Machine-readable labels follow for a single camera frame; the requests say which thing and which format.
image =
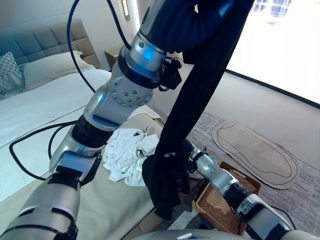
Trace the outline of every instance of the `woven tray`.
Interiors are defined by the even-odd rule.
[[[220,163],[220,167],[231,173],[251,192],[259,193],[261,184],[258,181],[224,161]],[[193,207],[221,231],[241,235],[245,230],[246,224],[242,223],[236,214],[232,213],[227,202],[210,183],[205,187],[196,202],[193,202]]]

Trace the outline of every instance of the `gray headboard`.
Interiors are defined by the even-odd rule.
[[[83,60],[98,69],[100,63],[81,19],[72,21],[70,36],[72,49],[83,52]],[[0,38],[0,56],[12,52],[18,65],[68,51],[66,22]]]

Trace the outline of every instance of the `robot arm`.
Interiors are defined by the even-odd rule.
[[[217,161],[193,146],[190,157],[198,171],[232,207],[237,217],[247,224],[245,231],[257,240],[281,239],[293,228],[272,207],[250,192]]]
[[[80,188],[94,178],[107,140],[136,108],[150,101],[154,88],[163,85],[175,89],[181,80],[175,74],[162,77],[160,71],[165,64],[176,64],[165,62],[167,52],[188,50],[203,43],[220,26],[233,2],[215,1],[212,11],[197,15],[193,11],[194,0],[151,1],[131,49],[122,47],[110,80],[95,92],[83,115],[52,155],[52,175],[30,195],[1,240],[77,238]],[[197,148],[190,156],[238,217],[248,224],[253,237],[280,239],[285,234],[284,240],[301,239],[290,238],[290,225],[213,159]]]

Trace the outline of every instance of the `rug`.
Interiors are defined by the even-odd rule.
[[[213,129],[212,138],[219,148],[270,187],[291,188],[299,177],[300,166],[291,152],[237,122],[223,122]]]
[[[212,139],[212,131],[224,122],[223,119],[204,112],[190,132],[188,139],[200,150],[207,147],[208,154],[219,163],[225,161],[245,174],[252,176],[228,154],[221,150]],[[269,205],[286,211],[298,230],[320,237],[320,172],[298,159],[300,175],[289,189],[275,189],[262,184],[259,196]],[[191,194],[187,201],[173,210],[172,221],[163,221],[156,230],[166,229],[211,229],[201,215],[191,208]]]

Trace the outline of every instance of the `patterned pillow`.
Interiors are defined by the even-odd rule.
[[[20,93],[25,88],[25,78],[11,52],[0,56],[0,99]]]

